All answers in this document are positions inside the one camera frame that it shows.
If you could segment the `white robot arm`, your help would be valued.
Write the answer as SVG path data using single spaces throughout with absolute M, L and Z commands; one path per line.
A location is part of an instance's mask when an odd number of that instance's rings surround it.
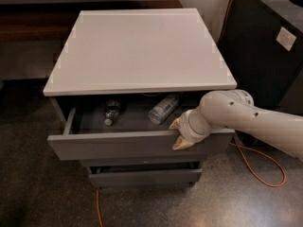
M 169 126 L 180 136 L 173 150 L 204 141 L 214 129 L 245 132 L 292 157 L 303 160 L 303 117 L 258 108 L 243 90 L 211 91 L 199 105 L 181 114 Z

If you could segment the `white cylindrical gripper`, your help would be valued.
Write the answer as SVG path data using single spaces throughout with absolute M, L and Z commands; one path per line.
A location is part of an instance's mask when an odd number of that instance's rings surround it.
M 211 127 L 200 110 L 195 108 L 181 114 L 180 118 L 175 118 L 170 130 L 178 130 L 181 135 L 172 146 L 173 150 L 190 148 L 194 143 L 199 143 L 206 139 L 211 133 Z

